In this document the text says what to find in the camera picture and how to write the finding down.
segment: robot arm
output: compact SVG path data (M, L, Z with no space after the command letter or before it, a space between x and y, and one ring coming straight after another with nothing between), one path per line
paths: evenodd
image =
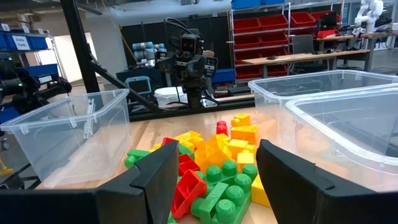
M366 32L373 33L374 23L382 14L383 7L384 3L382 0L361 0L361 8L355 18L355 30L353 34L357 35L362 32L362 22L366 22ZM370 11L364 16L363 13L368 9L370 9Z

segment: yellow lego block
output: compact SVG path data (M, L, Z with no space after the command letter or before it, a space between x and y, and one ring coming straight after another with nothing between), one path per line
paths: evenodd
M228 143L228 150L232 153L232 158L236 160L238 153L240 153L242 150L245 150L248 144L249 142L243 140L230 140L230 142Z
M245 152L238 153L238 159L236 160L239 172L242 172L243 166L246 164L254 165L254 154L251 152L246 152L247 150L243 151Z
M251 201L269 208L271 207L267 194L262 186L260 175L257 175L253 184L251 184Z
M231 128L231 139L245 140L249 144L256 144L258 140L257 125Z
M231 125L232 125L232 127L249 126L250 125L250 115L245 114L245 113L236 115L234 117L234 119L231 120Z

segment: lego duplo block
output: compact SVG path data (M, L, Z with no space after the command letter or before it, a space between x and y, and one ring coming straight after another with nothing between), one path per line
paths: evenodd
M242 172L243 166L247 164L254 165L254 154L247 151L238 153L237 163L238 163L238 171Z
M174 218L181 218L190 213L192 202L206 194L207 185L194 171L188 170L184 173L175 188L172 202L172 213Z
M231 139L245 140L249 144L257 144L257 125L239 126L231 128Z
M150 152L140 149L131 149L127 152L127 158L124 160L124 165L127 169L130 169L134 166L134 164L140 160L141 158L148 155Z
M200 167L188 154L182 154L178 157L178 175L182 176L188 170L199 171Z
M193 151L191 151L189 148L183 146L182 144L178 145L178 150L179 150L180 155L187 154L192 159L195 159L195 153Z
M251 183L246 174L238 174L229 186L217 183L206 198L198 198L192 203L192 215L204 224L241 223L250 205Z
M241 113L238 114L234 117L234 119L231 120L231 125L232 127L238 127L238 126L249 126L251 125L250 123L250 115Z
M262 186L260 175L257 175L251 185L251 201L266 207L271 207L267 194Z

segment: metal shelving unit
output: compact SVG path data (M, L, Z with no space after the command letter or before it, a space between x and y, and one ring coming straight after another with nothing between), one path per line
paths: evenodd
M323 2L309 2L309 3L303 3L303 4L291 4L290 2L283 3L283 4L274 4L274 5L265 5L265 6L258 6L258 7L250 7L246 9L237 9L234 10L232 9L229 11L229 38L232 40L229 43L232 44L232 54L233 54L233 65L234 68L236 67L243 67L243 66L248 66L246 64L241 64L241 65L235 65L236 61L236 52L244 52L248 50L262 50L262 49L272 49L272 48L278 48L278 47L288 47L291 45L290 43L290 31L295 31L295 30L304 30L304 29L313 29L316 28L316 26L308 26L308 27L291 27L291 10L294 9L305 9L308 7L319 7L319 6L327 6L330 5L330 10L333 10L333 5L334 4L341 4L341 12L340 16L343 17L343 8L344 8L344 3L345 0L331 0L331 1L323 1ZM271 11L278 11L280 10L281 13L284 15L285 11L288 11L288 26L287 28L283 29L274 29L274 30L260 30L256 32L245 32L245 33L234 33L234 15L240 15L240 14L252 14L252 13L260 13L260 12L271 12ZM287 44L283 45L272 45L272 46L266 46L266 47L253 47L253 48L247 48L247 49L235 49L235 44L234 44L234 38L238 36L244 36L244 35L253 35L253 34L266 34L270 32L280 32L280 31L287 31ZM290 53L290 47L287 48L287 53ZM255 80L256 78L248 78L248 79L242 79L242 80L236 80L236 83L246 83L251 80Z

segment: red block stud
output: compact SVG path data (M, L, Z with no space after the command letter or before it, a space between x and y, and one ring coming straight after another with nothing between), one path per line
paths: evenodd
M177 141L177 140L172 139L172 138L168 138L168 137L163 138L162 146L166 145L166 144L169 143L170 141Z
M226 122L225 122L225 121L219 121L219 122L217 122L217 126L220 126L220 125L225 125L225 126L226 126Z
M216 134L225 134L228 136L228 128L226 125L217 125Z
M194 171L186 171L175 188L171 209L173 217L182 218L185 214L189 214L193 201L198 197L204 196L206 191L206 182Z
M182 154L178 157L178 175L183 176L187 170L200 171L200 167L188 154Z

